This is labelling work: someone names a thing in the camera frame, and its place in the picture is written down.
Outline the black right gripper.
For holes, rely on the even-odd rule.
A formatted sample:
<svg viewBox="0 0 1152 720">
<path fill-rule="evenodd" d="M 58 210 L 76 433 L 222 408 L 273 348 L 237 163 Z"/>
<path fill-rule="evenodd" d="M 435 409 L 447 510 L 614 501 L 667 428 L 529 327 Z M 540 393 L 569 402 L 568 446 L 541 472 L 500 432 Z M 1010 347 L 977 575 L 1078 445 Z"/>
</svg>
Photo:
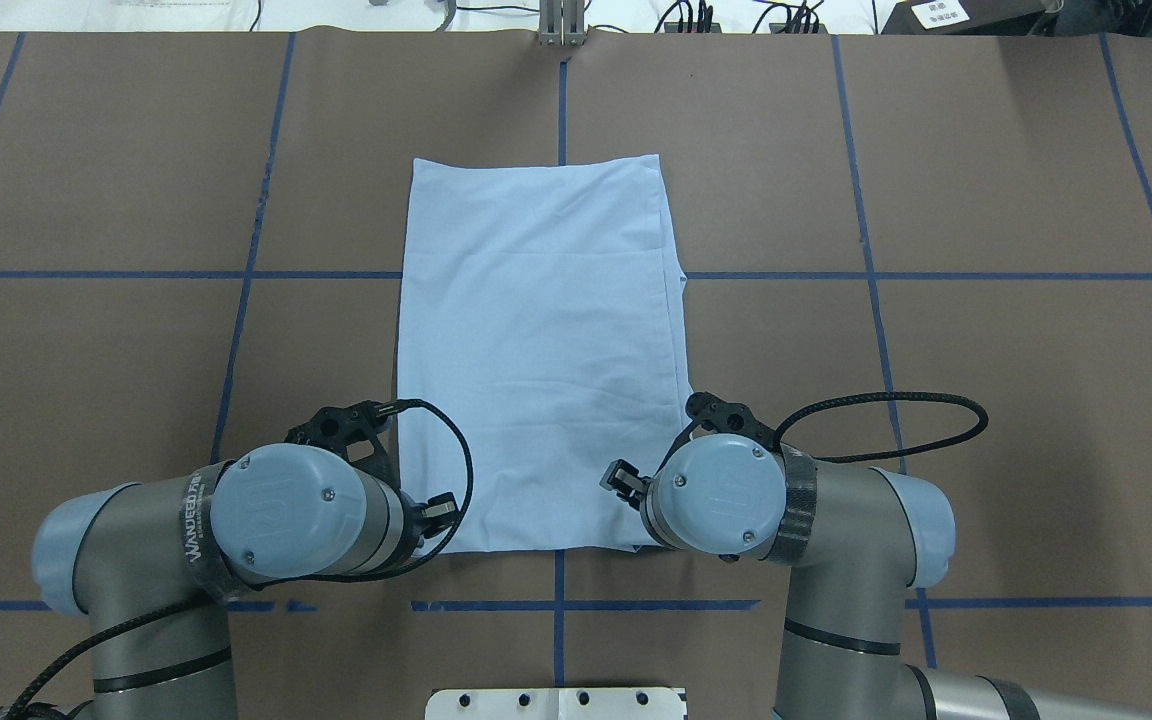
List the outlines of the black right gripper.
<svg viewBox="0 0 1152 720">
<path fill-rule="evenodd" d="M 673 438 L 653 473 L 645 473 L 626 458 L 617 458 L 602 473 L 602 488 L 631 509 L 643 511 L 647 498 L 657 487 L 685 483 L 685 455 L 714 454 L 718 444 L 733 441 L 755 460 L 776 457 L 773 430 L 756 419 L 746 404 L 730 402 L 710 392 L 695 392 L 687 397 L 685 427 Z"/>
</svg>

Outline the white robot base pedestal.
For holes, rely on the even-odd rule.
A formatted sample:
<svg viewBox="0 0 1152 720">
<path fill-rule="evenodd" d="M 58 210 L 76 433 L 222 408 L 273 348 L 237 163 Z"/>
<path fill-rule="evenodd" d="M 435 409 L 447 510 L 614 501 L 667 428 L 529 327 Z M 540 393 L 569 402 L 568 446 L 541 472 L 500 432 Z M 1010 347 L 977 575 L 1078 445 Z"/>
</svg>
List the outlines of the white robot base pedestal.
<svg viewBox="0 0 1152 720">
<path fill-rule="evenodd" d="M 425 719 L 687 719 L 685 692 L 668 687 L 444 689 Z"/>
</svg>

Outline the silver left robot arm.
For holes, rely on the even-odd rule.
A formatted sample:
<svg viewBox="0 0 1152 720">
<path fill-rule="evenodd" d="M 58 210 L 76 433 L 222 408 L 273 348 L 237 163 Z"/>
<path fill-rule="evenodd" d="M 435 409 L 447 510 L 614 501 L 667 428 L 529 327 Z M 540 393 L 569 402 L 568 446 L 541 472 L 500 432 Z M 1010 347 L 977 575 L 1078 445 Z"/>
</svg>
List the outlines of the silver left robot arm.
<svg viewBox="0 0 1152 720">
<path fill-rule="evenodd" d="M 408 497 L 381 437 L 422 397 L 323 407 L 282 442 L 170 480 L 71 498 L 31 550 L 41 602 L 90 621 L 0 719 L 234 719 L 229 606 L 297 582 L 403 577 L 448 546 L 473 495 Z"/>
</svg>

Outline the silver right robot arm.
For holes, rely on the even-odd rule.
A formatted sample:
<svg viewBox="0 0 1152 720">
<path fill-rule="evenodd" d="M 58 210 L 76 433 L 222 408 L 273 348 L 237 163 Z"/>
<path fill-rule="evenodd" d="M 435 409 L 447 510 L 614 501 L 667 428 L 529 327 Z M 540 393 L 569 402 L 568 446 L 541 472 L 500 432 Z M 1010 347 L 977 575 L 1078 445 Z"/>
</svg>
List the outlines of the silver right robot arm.
<svg viewBox="0 0 1152 720">
<path fill-rule="evenodd" d="M 884 391 L 828 397 L 772 429 L 748 406 L 696 392 L 653 473 L 617 458 L 600 484 L 664 548 L 790 569 L 774 719 L 1152 719 L 1147 708 L 902 661 L 905 593 L 940 583 L 956 550 L 952 503 L 927 480 L 878 468 L 881 452 L 817 457 L 785 438 L 833 407 L 899 401 L 975 415 L 972 429 L 916 454 L 969 441 L 990 420 L 970 397 Z"/>
</svg>

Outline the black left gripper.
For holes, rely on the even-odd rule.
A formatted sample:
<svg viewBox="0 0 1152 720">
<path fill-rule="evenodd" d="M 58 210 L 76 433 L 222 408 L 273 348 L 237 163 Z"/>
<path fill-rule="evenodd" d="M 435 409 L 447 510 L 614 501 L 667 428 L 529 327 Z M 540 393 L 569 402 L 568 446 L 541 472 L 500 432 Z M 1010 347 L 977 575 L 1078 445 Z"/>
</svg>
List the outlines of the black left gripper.
<svg viewBox="0 0 1152 720">
<path fill-rule="evenodd" d="M 394 429 L 399 415 L 414 410 L 434 416 L 457 444 L 462 442 L 462 430 L 439 407 L 426 400 L 365 400 L 346 407 L 320 407 L 310 419 L 288 429 L 285 442 L 328 450 L 344 458 L 353 469 L 397 491 L 401 488 L 401 473 L 396 460 L 382 442 L 382 435 Z M 461 498 L 444 493 L 422 502 L 420 509 L 434 511 L 430 518 L 419 521 L 420 537 L 439 539 L 440 546 L 448 546 L 461 528 Z"/>
</svg>

